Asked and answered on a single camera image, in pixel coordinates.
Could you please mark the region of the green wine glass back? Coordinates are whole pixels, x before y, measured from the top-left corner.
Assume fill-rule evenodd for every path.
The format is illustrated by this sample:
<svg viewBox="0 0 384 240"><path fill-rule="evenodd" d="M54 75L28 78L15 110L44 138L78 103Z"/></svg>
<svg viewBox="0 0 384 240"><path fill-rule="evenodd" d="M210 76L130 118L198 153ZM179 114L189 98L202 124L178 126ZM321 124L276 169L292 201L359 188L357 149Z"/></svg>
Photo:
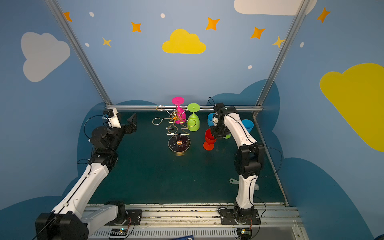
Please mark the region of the green wine glass back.
<svg viewBox="0 0 384 240"><path fill-rule="evenodd" d="M188 105L188 111L192 114L188 117L187 126L191 132L196 132L200 129L200 119L196 115L196 112L198 112L200 109L200 105L196 103L191 103Z"/></svg>

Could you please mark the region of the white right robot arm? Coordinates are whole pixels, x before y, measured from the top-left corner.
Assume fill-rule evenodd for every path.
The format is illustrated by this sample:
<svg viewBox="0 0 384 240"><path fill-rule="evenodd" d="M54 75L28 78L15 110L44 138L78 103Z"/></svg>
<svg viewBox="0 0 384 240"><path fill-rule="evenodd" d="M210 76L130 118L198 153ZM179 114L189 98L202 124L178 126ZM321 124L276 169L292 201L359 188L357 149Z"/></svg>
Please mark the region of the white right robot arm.
<svg viewBox="0 0 384 240"><path fill-rule="evenodd" d="M223 103L214 105L214 125L210 127L215 139L230 134L238 147L234 165L239 175L239 190L234 206L234 218L238 224L245 224L256 216L254 205L255 185L264 168L266 148L247 131L235 107Z"/></svg>

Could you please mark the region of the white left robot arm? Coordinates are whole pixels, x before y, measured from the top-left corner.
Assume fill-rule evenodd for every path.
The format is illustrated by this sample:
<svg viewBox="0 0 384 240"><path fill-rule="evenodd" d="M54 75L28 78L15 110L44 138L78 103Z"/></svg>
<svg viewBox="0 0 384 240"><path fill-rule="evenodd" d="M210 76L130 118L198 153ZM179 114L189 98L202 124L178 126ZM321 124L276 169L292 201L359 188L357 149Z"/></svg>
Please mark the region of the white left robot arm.
<svg viewBox="0 0 384 240"><path fill-rule="evenodd" d="M113 109L105 110L102 117L108 125L95 128L89 137L94 149L83 175L51 212L36 219L36 240L87 240L106 224L131 225L123 202L109 201L89 216L83 216L96 189L118 162L117 149L124 136L138 128L137 114L129 117L125 125Z"/></svg>

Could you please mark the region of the red wine glass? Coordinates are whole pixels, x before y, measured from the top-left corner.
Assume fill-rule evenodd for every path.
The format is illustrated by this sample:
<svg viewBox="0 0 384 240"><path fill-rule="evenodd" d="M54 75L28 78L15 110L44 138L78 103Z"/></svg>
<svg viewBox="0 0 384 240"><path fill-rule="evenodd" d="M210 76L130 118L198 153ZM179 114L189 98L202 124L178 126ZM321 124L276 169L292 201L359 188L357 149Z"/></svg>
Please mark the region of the red wine glass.
<svg viewBox="0 0 384 240"><path fill-rule="evenodd" d="M211 151L215 147L217 139L212 135L211 129L206 130L205 132L205 142L203 147L206 151Z"/></svg>

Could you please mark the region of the blue wine glass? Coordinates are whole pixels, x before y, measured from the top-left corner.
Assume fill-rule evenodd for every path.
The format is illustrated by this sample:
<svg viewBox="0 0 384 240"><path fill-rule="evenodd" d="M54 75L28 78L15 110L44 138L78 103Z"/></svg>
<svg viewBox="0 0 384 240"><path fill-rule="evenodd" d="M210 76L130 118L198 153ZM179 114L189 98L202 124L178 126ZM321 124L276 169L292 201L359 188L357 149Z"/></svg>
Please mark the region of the blue wine glass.
<svg viewBox="0 0 384 240"><path fill-rule="evenodd" d="M214 115L215 115L215 113L210 113L210 114L208 115L208 120L207 120L207 122L208 122L208 126L209 126L209 127L215 125L214 122L213 122L213 117L214 117Z"/></svg>
<svg viewBox="0 0 384 240"><path fill-rule="evenodd" d="M242 120L242 123L243 123L244 127L246 128L246 130L248 131L248 133L250 133L252 131L252 129L254 128L254 122L251 120L244 119L244 120Z"/></svg>

